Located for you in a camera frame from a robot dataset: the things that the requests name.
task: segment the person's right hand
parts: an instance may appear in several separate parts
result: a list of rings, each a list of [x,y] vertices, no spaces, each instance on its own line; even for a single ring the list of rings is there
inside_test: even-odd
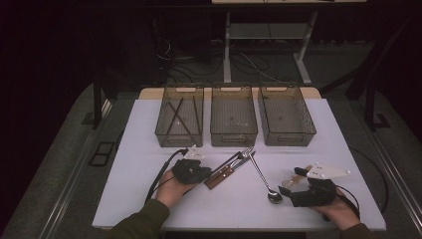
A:
[[[343,193],[337,189],[337,194],[342,195]],[[338,197],[330,205],[312,207],[312,209],[327,216],[340,230],[345,230],[360,223],[353,210]]]

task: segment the black tool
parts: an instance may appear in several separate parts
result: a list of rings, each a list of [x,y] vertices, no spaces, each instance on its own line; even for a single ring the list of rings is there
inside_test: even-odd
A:
[[[201,167],[201,161],[195,159],[179,159],[171,168],[174,176],[183,184],[200,183],[211,176],[211,168]]]

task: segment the person's left hand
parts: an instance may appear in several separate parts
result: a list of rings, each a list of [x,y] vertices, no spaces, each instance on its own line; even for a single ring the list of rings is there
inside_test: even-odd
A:
[[[162,202],[168,208],[174,206],[188,190],[196,186],[196,184],[185,185],[179,182],[174,177],[171,169],[164,172],[159,184],[161,183],[164,184],[158,187],[155,199]]]

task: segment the hand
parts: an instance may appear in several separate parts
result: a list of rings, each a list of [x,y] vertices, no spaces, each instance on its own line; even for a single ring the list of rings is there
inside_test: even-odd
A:
[[[343,195],[339,189],[337,189],[337,194]],[[338,197],[330,205],[312,207],[312,209],[327,216],[340,230],[345,230],[360,223],[353,210]]]
[[[185,185],[179,182],[174,177],[171,169],[164,172],[159,184],[161,183],[163,184],[158,187],[155,199],[168,208],[174,206],[188,190],[196,186],[196,184]]]

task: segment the table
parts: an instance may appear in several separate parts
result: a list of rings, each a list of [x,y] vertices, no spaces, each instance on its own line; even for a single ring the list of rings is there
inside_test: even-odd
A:
[[[351,175],[335,178],[334,183],[350,190],[360,204],[361,220],[372,230],[385,230],[379,212],[360,174],[335,118],[317,90],[303,88],[306,103],[316,126],[316,135],[308,147],[264,145],[258,103],[255,101],[259,133],[255,159],[270,186],[277,189],[294,174],[294,167],[320,162],[347,169]],[[121,219],[137,212],[143,205],[150,184],[168,157],[179,148],[161,148],[154,130],[163,89],[145,89],[133,105],[126,130],[109,174],[105,190],[93,221],[94,227],[108,229]],[[212,147],[209,132],[210,89],[205,91],[204,146],[202,166],[217,167],[239,147]],[[308,185],[302,180],[299,188]],[[333,228],[308,208],[293,207],[289,198],[271,204],[267,188],[251,162],[209,190],[199,184],[175,207],[163,230],[191,231],[316,231]]]

